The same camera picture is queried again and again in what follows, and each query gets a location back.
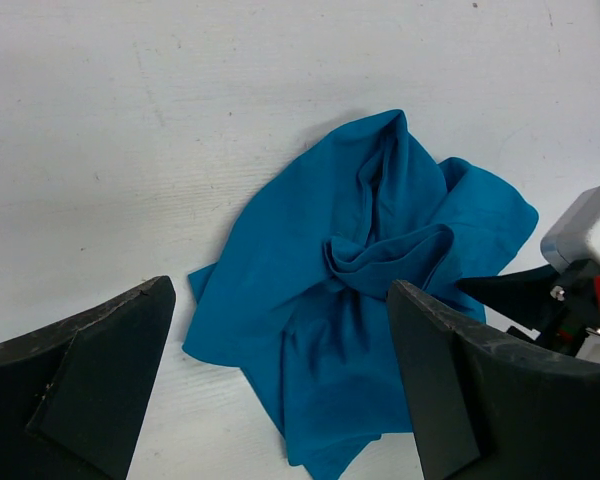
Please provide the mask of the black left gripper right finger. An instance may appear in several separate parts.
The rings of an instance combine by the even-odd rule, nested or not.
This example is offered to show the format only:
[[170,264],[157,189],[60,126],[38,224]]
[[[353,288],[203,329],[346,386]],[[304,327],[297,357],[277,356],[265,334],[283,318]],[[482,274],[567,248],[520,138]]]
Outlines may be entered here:
[[600,479],[600,364],[543,349],[406,281],[387,307],[428,479]]

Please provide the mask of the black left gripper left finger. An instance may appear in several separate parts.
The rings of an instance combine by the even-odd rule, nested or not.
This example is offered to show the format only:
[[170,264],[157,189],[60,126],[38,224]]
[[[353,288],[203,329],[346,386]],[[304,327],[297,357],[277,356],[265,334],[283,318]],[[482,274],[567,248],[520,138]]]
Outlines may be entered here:
[[154,277],[0,343],[0,479],[124,479],[176,295]]

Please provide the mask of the blue t shirt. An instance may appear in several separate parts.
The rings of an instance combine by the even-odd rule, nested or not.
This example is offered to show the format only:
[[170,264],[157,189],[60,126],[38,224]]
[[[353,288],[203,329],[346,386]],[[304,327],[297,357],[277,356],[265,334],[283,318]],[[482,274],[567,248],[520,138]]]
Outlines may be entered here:
[[336,479],[411,430],[385,299],[402,279],[477,321],[457,289],[499,273],[538,222],[509,183],[434,160],[400,110],[340,126],[264,186],[219,259],[191,273],[184,351],[239,368],[288,462]]

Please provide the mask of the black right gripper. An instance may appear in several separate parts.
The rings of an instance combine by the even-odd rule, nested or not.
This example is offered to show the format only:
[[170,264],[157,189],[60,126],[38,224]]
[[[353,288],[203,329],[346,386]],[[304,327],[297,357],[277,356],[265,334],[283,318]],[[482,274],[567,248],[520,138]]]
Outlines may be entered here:
[[600,336],[594,281],[600,266],[576,260],[559,272],[550,265],[517,273],[463,278],[456,287],[528,330],[536,345],[576,356],[590,336]]

